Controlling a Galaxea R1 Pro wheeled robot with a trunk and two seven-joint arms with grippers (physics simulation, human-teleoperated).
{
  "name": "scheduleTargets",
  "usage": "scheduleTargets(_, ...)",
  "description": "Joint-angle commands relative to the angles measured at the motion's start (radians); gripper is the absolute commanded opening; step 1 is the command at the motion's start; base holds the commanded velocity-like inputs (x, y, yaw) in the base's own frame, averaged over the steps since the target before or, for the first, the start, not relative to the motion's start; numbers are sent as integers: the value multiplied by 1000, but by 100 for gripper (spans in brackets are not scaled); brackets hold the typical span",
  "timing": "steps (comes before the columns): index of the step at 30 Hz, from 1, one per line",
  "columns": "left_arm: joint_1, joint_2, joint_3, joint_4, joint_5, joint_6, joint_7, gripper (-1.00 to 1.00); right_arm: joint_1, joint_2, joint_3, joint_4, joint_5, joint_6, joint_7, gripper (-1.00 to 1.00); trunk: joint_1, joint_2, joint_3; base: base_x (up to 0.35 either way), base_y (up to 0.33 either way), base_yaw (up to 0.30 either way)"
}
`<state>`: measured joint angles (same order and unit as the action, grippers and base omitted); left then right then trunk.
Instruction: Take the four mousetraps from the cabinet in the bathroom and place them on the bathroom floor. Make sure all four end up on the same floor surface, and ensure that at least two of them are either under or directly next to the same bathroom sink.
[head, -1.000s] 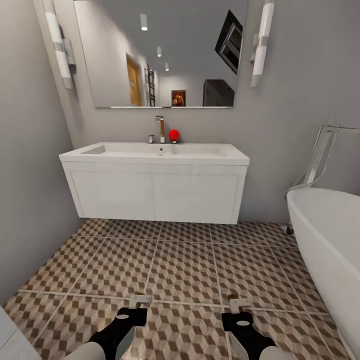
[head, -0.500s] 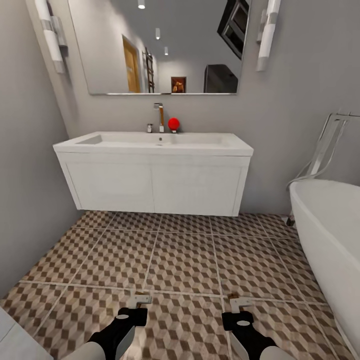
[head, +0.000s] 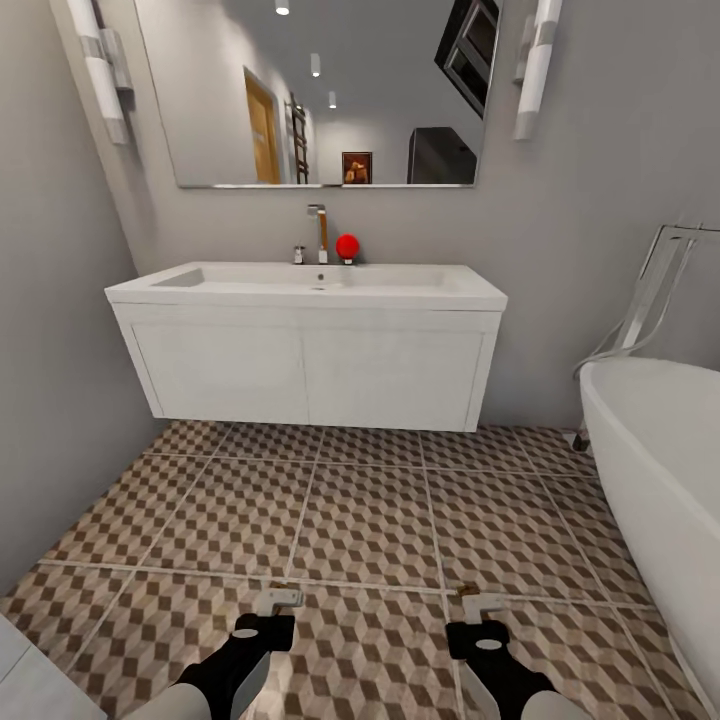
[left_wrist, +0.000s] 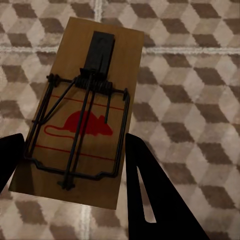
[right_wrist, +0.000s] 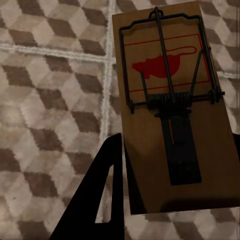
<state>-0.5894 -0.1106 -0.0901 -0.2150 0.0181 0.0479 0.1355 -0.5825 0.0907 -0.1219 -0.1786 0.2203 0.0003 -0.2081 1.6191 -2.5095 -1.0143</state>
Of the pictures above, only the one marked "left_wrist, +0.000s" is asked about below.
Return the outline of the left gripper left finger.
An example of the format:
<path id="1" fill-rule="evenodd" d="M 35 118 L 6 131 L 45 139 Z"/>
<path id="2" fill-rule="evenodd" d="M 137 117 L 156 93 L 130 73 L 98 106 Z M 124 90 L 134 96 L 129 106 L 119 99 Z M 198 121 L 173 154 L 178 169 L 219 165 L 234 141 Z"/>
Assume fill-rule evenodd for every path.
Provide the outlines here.
<path id="1" fill-rule="evenodd" d="M 25 142 L 22 133 L 0 138 L 0 193 L 21 161 Z"/>

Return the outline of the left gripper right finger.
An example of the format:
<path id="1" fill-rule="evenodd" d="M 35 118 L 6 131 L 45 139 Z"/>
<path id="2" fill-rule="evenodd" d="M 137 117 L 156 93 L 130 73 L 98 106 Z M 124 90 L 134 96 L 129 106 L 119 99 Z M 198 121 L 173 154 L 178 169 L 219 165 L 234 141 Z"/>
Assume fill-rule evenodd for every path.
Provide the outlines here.
<path id="1" fill-rule="evenodd" d="M 125 135 L 129 240 L 210 240 L 145 142 Z M 145 220 L 139 168 L 156 223 Z"/>

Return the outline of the mousetrap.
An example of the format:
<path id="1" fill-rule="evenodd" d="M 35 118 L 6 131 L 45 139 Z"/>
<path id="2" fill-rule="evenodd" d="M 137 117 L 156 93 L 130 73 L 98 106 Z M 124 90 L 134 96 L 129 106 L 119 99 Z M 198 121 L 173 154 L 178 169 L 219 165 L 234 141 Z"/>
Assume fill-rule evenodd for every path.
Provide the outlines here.
<path id="1" fill-rule="evenodd" d="M 116 211 L 144 38 L 69 17 L 10 192 Z"/>

